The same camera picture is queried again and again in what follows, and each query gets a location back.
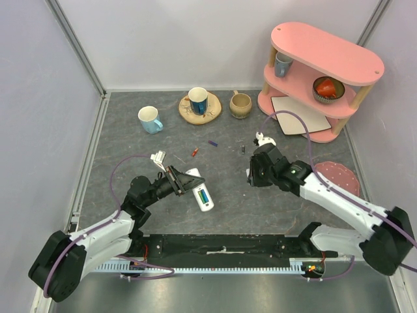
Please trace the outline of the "green battery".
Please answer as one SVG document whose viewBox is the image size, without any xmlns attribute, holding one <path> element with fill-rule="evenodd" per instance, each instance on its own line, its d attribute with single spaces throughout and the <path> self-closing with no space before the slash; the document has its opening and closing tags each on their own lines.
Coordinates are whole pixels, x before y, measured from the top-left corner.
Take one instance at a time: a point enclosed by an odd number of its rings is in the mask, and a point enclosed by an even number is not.
<svg viewBox="0 0 417 313">
<path fill-rule="evenodd" d="M 203 199 L 201 197 L 201 190 L 198 192 L 198 195 L 199 195 L 200 200 L 202 201 L 202 204 L 205 204 L 205 203 L 203 203 Z"/>
</svg>

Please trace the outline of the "white remote control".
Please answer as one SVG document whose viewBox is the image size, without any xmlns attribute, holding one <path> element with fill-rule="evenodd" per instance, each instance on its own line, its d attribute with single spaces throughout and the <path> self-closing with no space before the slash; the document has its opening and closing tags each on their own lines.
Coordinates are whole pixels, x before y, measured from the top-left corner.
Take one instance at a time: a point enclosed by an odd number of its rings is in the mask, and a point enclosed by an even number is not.
<svg viewBox="0 0 417 313">
<path fill-rule="evenodd" d="M 192 192 L 202 212 L 208 212 L 214 207 L 214 202 L 204 183 L 193 188 Z"/>
</svg>

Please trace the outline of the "blue battery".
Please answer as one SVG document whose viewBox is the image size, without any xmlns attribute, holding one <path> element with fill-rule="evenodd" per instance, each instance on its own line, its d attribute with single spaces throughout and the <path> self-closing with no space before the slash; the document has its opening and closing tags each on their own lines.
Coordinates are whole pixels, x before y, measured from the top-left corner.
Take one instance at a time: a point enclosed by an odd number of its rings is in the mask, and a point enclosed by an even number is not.
<svg viewBox="0 0 417 313">
<path fill-rule="evenodd" d="M 203 203 L 209 202 L 209 198 L 204 190 L 201 191 L 201 197 L 203 199 Z"/>
</svg>

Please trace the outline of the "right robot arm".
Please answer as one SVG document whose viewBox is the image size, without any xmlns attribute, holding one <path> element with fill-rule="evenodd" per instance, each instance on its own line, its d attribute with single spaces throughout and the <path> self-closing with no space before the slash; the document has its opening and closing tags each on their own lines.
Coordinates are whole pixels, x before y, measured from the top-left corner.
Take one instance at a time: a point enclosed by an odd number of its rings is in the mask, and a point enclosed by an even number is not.
<svg viewBox="0 0 417 313">
<path fill-rule="evenodd" d="M 391 276 L 416 244 L 406 211 L 399 207 L 388 210 L 343 190 L 307 163 L 290 163 L 272 143 L 255 150 L 247 174 L 251 186 L 277 186 L 320 205 L 351 226 L 346 230 L 316 224 L 298 240 L 305 256 L 332 251 L 362 258 L 380 274 Z"/>
</svg>

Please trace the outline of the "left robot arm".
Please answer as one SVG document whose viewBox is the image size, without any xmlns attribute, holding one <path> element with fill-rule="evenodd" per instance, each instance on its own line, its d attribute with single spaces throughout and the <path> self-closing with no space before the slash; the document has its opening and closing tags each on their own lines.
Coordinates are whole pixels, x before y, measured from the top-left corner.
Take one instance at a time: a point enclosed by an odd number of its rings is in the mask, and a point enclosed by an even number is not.
<svg viewBox="0 0 417 313">
<path fill-rule="evenodd" d="M 99 265 L 118 255 L 141 253 L 140 227 L 150 217 L 151 205 L 170 194 L 182 196 L 204 182 L 204 178 L 172 166 L 155 181 L 142 175 L 133 178 L 124 201 L 112 215 L 81 231 L 51 234 L 32 264 L 29 278 L 45 298 L 57 303 L 65 300 Z"/>
</svg>

